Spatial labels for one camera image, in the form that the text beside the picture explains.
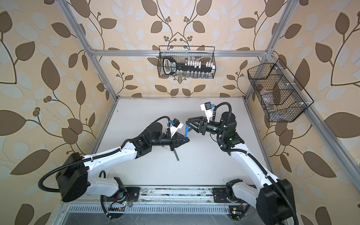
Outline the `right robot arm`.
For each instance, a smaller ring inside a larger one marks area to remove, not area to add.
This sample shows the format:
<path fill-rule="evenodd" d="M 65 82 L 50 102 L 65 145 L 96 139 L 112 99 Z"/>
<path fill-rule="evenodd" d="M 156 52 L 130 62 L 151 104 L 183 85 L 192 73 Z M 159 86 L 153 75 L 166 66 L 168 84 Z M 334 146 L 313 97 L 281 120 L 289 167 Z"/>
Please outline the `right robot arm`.
<path fill-rule="evenodd" d="M 295 225 L 299 224 L 292 185 L 286 179 L 280 180 L 252 154 L 236 132 L 237 122 L 231 104 L 205 102 L 200 107 L 205 115 L 189 118 L 187 129 L 202 135 L 216 135 L 219 148 L 234 158 L 254 183 L 250 186 L 241 179 L 229 181 L 226 184 L 228 200 L 244 200 L 256 208 L 266 225 L 282 225 L 290 218 Z"/>

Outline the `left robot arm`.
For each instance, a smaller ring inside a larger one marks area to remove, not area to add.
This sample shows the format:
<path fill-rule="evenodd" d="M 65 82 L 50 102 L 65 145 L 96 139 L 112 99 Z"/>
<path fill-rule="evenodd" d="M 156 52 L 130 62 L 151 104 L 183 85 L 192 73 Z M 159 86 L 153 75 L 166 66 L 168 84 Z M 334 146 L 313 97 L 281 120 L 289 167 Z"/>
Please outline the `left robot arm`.
<path fill-rule="evenodd" d="M 39 180 L 38 187 L 46 192 L 60 193 L 65 203 L 82 196 L 121 199 L 126 192 L 121 179 L 103 178 L 99 176 L 100 173 L 117 164 L 145 156 L 154 146 L 168 146 L 175 151 L 190 141 L 178 132 L 182 127 L 179 120 L 168 120 L 166 132 L 163 132 L 162 124 L 155 120 L 141 134 L 125 140 L 119 147 L 85 156 L 73 153 L 64 165 L 46 173 Z"/>

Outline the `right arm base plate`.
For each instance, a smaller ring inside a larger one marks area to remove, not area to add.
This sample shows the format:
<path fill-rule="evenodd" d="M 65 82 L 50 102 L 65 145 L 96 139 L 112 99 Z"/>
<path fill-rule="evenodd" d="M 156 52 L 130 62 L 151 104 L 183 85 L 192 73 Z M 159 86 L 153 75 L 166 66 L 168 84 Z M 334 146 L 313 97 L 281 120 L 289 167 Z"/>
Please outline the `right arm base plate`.
<path fill-rule="evenodd" d="M 242 199 L 236 198 L 227 187 L 215 187 L 211 190 L 215 203 L 241 203 Z"/>

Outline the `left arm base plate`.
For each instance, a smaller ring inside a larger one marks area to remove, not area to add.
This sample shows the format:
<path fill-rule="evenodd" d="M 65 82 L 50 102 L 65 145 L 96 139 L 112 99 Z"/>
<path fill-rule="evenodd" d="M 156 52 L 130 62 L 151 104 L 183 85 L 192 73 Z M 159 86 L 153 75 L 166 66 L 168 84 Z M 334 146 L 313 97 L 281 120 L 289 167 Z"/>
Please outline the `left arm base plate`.
<path fill-rule="evenodd" d="M 123 190 L 120 190 L 119 193 L 111 197 L 103 197 L 105 202 L 133 202 L 137 201 L 140 196 L 140 187 L 125 187 Z"/>

